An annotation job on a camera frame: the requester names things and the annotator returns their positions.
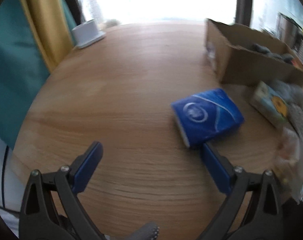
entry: blue box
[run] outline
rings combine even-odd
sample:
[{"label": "blue box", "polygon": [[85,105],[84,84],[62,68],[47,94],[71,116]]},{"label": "blue box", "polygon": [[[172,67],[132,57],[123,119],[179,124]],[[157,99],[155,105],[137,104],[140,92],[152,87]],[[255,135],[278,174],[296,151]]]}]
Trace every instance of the blue box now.
[{"label": "blue box", "polygon": [[178,100],[171,107],[188,148],[201,145],[244,122],[237,106],[221,88]]}]

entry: blue gripper pad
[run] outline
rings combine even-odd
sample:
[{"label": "blue gripper pad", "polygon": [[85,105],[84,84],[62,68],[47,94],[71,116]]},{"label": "blue gripper pad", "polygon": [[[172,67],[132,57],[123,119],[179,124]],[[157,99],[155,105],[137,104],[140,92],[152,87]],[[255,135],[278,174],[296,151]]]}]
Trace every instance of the blue gripper pad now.
[{"label": "blue gripper pad", "polygon": [[79,156],[82,163],[80,163],[79,168],[74,174],[74,184],[71,188],[74,194],[78,194],[85,190],[93,172],[102,158],[102,154],[102,144],[96,143],[92,144],[84,155]]},{"label": "blue gripper pad", "polygon": [[200,146],[244,122],[237,106],[221,88],[180,99],[171,107],[187,147]]},{"label": "blue gripper pad", "polygon": [[231,177],[228,175],[227,171],[217,159],[215,154],[205,143],[201,148],[201,159],[205,164],[208,172],[210,173],[210,176],[213,178],[219,191],[226,195],[229,195],[232,191]]}]

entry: white container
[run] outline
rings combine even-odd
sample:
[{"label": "white container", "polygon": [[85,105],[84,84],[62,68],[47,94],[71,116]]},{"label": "white container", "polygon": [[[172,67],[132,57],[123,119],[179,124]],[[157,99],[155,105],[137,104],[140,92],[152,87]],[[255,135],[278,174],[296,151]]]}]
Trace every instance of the white container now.
[{"label": "white container", "polygon": [[95,20],[90,20],[72,29],[77,47],[83,49],[105,37],[105,32],[98,29]]}]

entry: wooden table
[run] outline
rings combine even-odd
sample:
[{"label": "wooden table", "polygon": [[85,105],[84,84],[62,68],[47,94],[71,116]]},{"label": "wooden table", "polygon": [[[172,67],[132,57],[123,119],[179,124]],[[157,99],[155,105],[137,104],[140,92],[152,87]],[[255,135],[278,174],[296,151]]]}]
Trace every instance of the wooden table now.
[{"label": "wooden table", "polygon": [[[79,199],[99,229],[123,237],[154,220],[160,240],[193,240],[224,195],[198,152],[183,145],[170,103],[218,86],[203,24],[111,28],[102,41],[75,49],[48,78],[21,127],[12,167],[26,182],[32,169],[56,171],[98,140],[104,157]],[[277,133],[246,103],[242,87],[223,88],[246,121],[214,145],[234,165],[262,172]]]}]

